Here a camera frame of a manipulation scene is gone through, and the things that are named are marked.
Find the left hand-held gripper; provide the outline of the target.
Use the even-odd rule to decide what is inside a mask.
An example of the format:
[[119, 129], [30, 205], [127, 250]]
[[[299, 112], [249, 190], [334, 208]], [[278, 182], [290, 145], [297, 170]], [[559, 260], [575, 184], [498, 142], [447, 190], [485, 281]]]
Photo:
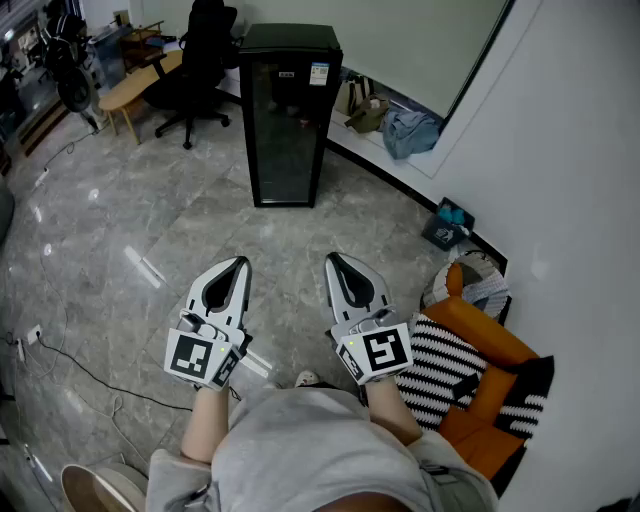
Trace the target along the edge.
[[250, 263], [235, 256], [194, 280], [186, 309], [168, 333], [164, 371], [185, 381], [222, 390], [252, 341], [243, 328], [248, 310]]

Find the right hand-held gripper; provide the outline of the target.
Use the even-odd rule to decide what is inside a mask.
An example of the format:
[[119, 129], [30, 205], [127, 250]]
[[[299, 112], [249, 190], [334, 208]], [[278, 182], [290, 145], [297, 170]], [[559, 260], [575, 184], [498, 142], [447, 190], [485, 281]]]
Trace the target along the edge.
[[337, 252], [326, 257], [325, 277], [335, 353], [355, 383], [380, 381], [410, 367], [408, 325], [394, 307], [384, 307], [391, 302], [384, 278], [360, 259]]

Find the black glossy appliance door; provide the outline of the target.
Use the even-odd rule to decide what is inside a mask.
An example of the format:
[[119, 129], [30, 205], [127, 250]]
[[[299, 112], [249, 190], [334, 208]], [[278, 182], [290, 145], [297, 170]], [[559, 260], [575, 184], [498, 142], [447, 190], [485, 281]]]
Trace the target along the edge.
[[313, 207], [330, 114], [330, 64], [313, 53], [247, 53], [241, 99], [257, 207]]

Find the person's left forearm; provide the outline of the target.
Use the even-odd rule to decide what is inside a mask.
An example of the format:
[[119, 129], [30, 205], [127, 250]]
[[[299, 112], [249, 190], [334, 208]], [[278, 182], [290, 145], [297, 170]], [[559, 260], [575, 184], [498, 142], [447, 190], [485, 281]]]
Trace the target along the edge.
[[210, 464], [229, 432], [229, 387], [197, 391], [190, 419], [181, 442], [184, 457]]

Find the dark blue box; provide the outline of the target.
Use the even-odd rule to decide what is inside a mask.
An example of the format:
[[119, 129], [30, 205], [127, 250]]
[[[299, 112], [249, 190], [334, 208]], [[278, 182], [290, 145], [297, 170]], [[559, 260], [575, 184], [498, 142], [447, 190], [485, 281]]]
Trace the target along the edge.
[[439, 249], [449, 251], [471, 236], [474, 225], [475, 217], [470, 212], [443, 197], [422, 236]]

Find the striped woven basket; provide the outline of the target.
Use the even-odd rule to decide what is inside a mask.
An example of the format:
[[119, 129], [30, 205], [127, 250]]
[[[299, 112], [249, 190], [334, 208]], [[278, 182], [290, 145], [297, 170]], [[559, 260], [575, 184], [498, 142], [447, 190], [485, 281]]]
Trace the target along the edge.
[[498, 320], [511, 294], [506, 281], [489, 256], [470, 250], [442, 267], [427, 283], [420, 298], [424, 309], [450, 297], [461, 298]]

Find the orange chair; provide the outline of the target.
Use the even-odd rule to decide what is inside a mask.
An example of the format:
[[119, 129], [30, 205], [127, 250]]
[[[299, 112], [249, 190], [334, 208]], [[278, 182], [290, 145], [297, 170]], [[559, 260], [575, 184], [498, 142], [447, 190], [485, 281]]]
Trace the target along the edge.
[[453, 263], [447, 269], [444, 287], [449, 297], [422, 313], [477, 349], [487, 360], [488, 368], [468, 408], [450, 408], [439, 433], [469, 466], [494, 480], [509, 459], [524, 447], [522, 439], [495, 426], [500, 408], [516, 382], [516, 375], [507, 368], [539, 355], [496, 320], [463, 300], [463, 272], [459, 264]]

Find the person's grey shirt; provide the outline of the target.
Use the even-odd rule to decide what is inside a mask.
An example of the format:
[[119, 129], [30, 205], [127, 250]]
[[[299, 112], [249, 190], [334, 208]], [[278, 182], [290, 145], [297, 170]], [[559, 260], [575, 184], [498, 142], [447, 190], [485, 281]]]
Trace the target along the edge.
[[146, 512], [497, 512], [440, 434], [404, 446], [343, 390], [263, 389], [228, 423], [210, 464], [153, 453]]

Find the blue cloth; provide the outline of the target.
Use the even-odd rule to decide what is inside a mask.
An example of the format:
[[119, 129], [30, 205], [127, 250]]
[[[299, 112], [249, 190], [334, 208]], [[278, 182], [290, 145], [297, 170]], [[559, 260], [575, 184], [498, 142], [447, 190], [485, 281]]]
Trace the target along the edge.
[[390, 110], [385, 115], [382, 138], [394, 160], [432, 150], [439, 136], [438, 124], [426, 113]]

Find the olive green bag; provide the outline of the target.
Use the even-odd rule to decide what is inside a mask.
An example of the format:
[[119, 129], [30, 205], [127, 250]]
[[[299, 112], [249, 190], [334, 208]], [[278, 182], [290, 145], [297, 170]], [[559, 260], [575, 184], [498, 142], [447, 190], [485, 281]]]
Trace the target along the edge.
[[361, 102], [345, 122], [345, 126], [359, 134], [378, 131], [389, 107], [390, 103], [386, 98], [372, 94]]

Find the beige tote bag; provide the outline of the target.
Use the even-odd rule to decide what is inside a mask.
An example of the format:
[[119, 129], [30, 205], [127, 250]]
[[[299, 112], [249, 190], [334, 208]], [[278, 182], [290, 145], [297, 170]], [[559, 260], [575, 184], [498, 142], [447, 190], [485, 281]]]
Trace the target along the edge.
[[334, 109], [345, 116], [352, 116], [361, 103], [373, 93], [374, 82], [371, 78], [353, 75], [341, 83]]

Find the wooden table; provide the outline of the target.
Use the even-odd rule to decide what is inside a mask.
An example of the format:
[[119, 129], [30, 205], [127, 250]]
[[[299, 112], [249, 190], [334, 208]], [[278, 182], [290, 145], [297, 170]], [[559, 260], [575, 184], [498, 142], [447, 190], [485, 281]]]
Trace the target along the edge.
[[147, 58], [141, 66], [118, 83], [99, 101], [99, 107], [107, 114], [109, 124], [115, 135], [118, 134], [114, 113], [120, 112], [125, 119], [129, 132], [137, 145], [140, 139], [131, 121], [128, 108], [134, 104], [143, 92], [173, 71], [182, 63], [182, 50], [161, 53]]

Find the round beige stool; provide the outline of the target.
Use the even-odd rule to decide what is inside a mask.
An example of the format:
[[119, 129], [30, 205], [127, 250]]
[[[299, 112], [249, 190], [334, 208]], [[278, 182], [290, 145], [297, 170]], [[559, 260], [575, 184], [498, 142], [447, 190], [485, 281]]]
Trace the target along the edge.
[[68, 464], [60, 481], [64, 512], [145, 512], [148, 479], [126, 464]]

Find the black office chair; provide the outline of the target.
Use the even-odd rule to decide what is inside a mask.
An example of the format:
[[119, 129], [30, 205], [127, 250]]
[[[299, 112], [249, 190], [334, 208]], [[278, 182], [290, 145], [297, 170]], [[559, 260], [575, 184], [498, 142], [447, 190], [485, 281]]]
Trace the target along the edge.
[[226, 71], [237, 63], [238, 47], [231, 31], [237, 18], [237, 9], [224, 4], [224, 0], [194, 0], [189, 14], [187, 32], [179, 40], [181, 63], [173, 70], [163, 68], [162, 54], [150, 58], [156, 81], [143, 92], [150, 106], [174, 115], [155, 129], [155, 136], [180, 121], [185, 123], [183, 148], [189, 150], [194, 120], [217, 120], [224, 127], [230, 125], [228, 115], [218, 112], [217, 86]]

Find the brown wooden shelf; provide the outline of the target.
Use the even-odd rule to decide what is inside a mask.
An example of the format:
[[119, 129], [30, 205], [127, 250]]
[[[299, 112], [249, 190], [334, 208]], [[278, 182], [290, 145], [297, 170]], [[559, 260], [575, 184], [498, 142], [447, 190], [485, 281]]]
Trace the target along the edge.
[[162, 24], [163, 21], [159, 21], [145, 27], [132, 28], [129, 34], [120, 38], [119, 47], [126, 73], [136, 70], [148, 57], [162, 52]]

